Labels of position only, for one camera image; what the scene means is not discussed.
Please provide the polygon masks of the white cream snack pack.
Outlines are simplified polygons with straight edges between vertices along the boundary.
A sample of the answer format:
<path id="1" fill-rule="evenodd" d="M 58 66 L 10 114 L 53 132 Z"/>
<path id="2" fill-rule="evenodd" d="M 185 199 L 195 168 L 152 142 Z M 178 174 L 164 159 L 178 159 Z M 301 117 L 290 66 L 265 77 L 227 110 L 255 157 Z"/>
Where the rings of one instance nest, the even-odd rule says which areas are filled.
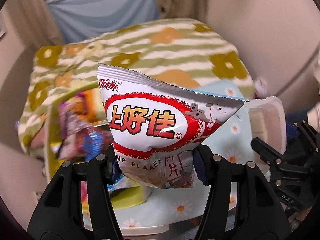
<path id="1" fill-rule="evenodd" d="M 276 96 L 254 99 L 246 104 L 252 138 L 259 138 L 280 154 L 286 150 L 286 120 L 283 104 Z"/>

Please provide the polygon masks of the red white Oishi shrimp bag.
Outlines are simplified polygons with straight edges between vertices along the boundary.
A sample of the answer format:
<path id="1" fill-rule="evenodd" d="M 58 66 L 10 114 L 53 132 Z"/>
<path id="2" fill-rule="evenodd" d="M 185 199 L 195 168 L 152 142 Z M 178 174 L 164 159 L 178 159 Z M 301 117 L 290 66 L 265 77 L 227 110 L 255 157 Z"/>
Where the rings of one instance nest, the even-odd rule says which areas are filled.
<path id="1" fill-rule="evenodd" d="M 245 103 L 101 64 L 97 81 L 123 174 L 159 189 L 193 186 L 193 150 Z"/>

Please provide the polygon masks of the yellow green cardboard box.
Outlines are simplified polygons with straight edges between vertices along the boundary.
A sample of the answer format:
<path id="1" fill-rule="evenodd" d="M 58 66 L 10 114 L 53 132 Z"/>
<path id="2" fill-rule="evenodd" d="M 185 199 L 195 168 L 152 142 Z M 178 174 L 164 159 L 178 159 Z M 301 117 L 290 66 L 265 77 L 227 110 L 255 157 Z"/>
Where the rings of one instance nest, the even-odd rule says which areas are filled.
<path id="1" fill-rule="evenodd" d="M 71 88 L 49 107 L 45 125 L 44 157 L 48 182 L 64 161 L 74 164 L 90 161 L 105 153 L 112 136 L 95 83 Z M 107 185 L 114 209 L 143 204 L 151 190 L 125 177 L 114 167 L 112 185 Z"/>

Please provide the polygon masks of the dark red blue snack bag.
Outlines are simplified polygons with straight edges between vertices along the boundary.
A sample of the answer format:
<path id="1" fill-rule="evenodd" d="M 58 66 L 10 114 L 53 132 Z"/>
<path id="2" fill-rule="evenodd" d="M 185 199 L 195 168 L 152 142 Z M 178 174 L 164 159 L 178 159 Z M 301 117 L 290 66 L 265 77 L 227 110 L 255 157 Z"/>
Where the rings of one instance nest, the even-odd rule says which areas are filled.
<path id="1" fill-rule="evenodd" d="M 90 161 L 97 155 L 105 153 L 113 142 L 111 132 L 99 127 L 87 129 L 82 138 L 80 150 L 84 153 L 85 161 Z"/>

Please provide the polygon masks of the purple snack bag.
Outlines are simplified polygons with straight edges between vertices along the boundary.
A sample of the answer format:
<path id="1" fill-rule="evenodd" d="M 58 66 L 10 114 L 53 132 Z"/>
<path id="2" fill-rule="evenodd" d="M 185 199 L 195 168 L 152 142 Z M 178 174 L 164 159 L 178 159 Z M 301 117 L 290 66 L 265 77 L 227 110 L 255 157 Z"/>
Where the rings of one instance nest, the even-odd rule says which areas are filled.
<path id="1" fill-rule="evenodd" d="M 60 132 L 62 144 L 57 157 L 61 159 L 74 159 L 84 154 L 76 155 L 76 134 L 89 127 L 92 123 L 99 121 L 94 103 L 92 90 L 77 93 L 70 99 L 59 104 Z"/>

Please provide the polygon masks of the floral striped bed quilt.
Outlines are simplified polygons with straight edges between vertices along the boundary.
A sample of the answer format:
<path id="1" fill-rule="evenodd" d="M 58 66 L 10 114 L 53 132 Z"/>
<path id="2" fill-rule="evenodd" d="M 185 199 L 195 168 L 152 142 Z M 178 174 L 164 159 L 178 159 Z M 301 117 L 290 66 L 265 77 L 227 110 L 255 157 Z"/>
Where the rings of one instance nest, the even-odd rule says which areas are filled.
<path id="1" fill-rule="evenodd" d="M 254 83 L 235 45 L 191 18 L 156 20 L 104 33 L 78 43 L 44 46 L 34 55 L 28 96 L 18 123 L 24 153 L 47 118 L 54 100 L 96 84 L 99 64 L 141 72 L 185 88 L 232 80 L 243 97 Z"/>

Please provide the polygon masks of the beige curtain left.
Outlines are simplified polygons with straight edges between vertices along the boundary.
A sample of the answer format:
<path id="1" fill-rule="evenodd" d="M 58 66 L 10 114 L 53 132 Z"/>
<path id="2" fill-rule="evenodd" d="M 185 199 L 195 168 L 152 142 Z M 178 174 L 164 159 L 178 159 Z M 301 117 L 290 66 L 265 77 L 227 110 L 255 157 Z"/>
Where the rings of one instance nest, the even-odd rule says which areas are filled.
<path id="1" fill-rule="evenodd" d="M 66 44 L 46 0 L 1 0 L 1 7 L 6 7 L 20 39 L 33 52 Z"/>

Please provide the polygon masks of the blue cloth at window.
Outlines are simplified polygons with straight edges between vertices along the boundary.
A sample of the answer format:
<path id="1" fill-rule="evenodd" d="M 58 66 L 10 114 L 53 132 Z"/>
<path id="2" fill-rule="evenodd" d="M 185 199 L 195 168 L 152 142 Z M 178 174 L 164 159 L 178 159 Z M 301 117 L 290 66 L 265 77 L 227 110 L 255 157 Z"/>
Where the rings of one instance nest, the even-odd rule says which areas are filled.
<path id="1" fill-rule="evenodd" d="M 54 0 L 48 6 L 66 43 L 159 19 L 155 0 Z"/>

